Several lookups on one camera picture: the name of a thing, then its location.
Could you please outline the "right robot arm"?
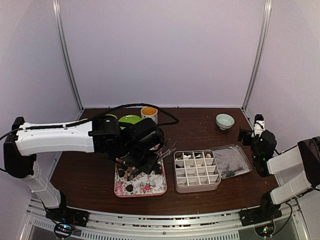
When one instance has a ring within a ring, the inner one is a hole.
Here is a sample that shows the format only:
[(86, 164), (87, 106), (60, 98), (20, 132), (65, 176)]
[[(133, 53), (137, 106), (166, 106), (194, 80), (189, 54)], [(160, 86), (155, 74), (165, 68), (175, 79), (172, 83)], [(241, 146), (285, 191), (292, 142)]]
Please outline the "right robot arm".
[(314, 191), (320, 185), (319, 136), (299, 141), (296, 146), (277, 156), (274, 156), (277, 145), (275, 135), (260, 124), (254, 130), (240, 127), (237, 140), (250, 146), (255, 170), (263, 178), (303, 166), (297, 176), (262, 195), (260, 206), (254, 209), (259, 220), (271, 219), (281, 204)]

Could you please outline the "floral pink tray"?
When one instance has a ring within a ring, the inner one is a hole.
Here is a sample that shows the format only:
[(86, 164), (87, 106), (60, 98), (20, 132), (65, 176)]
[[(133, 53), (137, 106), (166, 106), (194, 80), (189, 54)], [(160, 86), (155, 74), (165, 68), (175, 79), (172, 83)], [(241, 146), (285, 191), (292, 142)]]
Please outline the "floral pink tray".
[(164, 161), (150, 174), (139, 172), (119, 160), (115, 164), (114, 194), (119, 198), (160, 196), (167, 191)]

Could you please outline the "pink divided tin box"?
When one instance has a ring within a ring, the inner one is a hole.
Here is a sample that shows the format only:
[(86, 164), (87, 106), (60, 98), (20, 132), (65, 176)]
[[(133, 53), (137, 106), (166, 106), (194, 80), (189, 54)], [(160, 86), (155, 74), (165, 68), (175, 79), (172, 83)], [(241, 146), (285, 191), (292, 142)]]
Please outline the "pink divided tin box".
[(214, 191), (221, 183), (212, 150), (176, 151), (173, 166), (178, 193)]

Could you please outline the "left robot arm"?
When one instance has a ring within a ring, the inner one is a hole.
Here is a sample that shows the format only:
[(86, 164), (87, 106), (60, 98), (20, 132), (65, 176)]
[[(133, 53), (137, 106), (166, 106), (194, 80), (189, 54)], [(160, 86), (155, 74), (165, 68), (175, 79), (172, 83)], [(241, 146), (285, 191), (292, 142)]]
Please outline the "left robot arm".
[(49, 213), (61, 222), (72, 218), (65, 195), (42, 176), (36, 165), (37, 154), (83, 152), (106, 154), (122, 160), (138, 171), (150, 174), (158, 165), (155, 147), (165, 143), (164, 132), (150, 118), (135, 124), (119, 122), (113, 115), (61, 124), (31, 124), (16, 118), (11, 132), (4, 136), (4, 170), (22, 179), (42, 200)]

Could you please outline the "metal serving tongs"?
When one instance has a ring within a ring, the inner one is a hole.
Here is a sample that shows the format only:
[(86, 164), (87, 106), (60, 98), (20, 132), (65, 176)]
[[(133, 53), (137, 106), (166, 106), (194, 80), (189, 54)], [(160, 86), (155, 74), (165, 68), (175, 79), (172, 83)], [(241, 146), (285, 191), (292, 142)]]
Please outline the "metal serving tongs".
[[(160, 162), (166, 158), (167, 156), (169, 156), (174, 150), (177, 149), (177, 146), (178, 146), (178, 143), (175, 142), (173, 143), (166, 151), (162, 151), (161, 153), (158, 154), (158, 157), (157, 157), (157, 164), (153, 167), (153, 170), (154, 169), (157, 169), (159, 168), (161, 165), (160, 165)], [(127, 177), (127, 181), (132, 181), (135, 177), (137, 177), (138, 175), (140, 175), (142, 173), (142, 171), (138, 170), (137, 168), (135, 168), (132, 172), (130, 172), (128, 174), (128, 177)]]

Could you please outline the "pink rabbit tin lid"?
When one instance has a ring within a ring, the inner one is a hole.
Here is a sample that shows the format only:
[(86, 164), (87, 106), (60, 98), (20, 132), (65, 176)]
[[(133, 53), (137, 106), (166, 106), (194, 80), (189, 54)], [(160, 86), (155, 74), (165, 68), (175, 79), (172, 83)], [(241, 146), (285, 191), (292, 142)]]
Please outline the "pink rabbit tin lid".
[(221, 179), (229, 179), (250, 173), (252, 165), (238, 144), (230, 144), (212, 149)]

